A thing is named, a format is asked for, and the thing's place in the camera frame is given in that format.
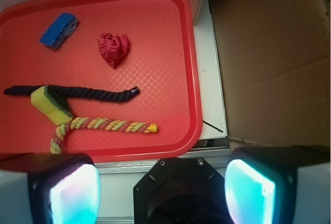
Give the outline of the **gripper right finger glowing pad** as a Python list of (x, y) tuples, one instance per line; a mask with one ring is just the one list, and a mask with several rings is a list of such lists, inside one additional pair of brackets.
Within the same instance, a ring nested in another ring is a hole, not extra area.
[(330, 223), (327, 146), (239, 147), (224, 178), (234, 223)]

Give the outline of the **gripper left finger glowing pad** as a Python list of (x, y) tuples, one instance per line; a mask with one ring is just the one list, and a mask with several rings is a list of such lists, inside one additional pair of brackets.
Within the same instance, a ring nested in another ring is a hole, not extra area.
[(96, 223), (100, 197), (87, 154), (1, 154), (1, 223)]

